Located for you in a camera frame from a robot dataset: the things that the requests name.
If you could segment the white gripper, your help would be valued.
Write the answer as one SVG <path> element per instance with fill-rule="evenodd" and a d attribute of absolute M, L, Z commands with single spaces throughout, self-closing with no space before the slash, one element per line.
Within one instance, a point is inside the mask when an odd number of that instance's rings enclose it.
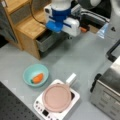
<path fill-rule="evenodd" d="M 44 8 L 46 16 L 46 27 L 54 32 L 65 32 L 71 36 L 80 34 L 79 21 L 71 17 L 71 9 L 69 7 L 56 6 L 51 4 Z"/>

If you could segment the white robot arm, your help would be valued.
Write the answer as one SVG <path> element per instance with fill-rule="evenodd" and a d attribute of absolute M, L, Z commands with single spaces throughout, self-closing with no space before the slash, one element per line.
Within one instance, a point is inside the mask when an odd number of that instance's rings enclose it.
<path fill-rule="evenodd" d="M 81 32 L 83 16 L 89 16 L 98 24 L 108 22 L 108 19 L 92 12 L 102 0 L 51 0 L 44 7 L 46 28 L 56 32 L 65 32 L 71 36 L 78 36 Z"/>

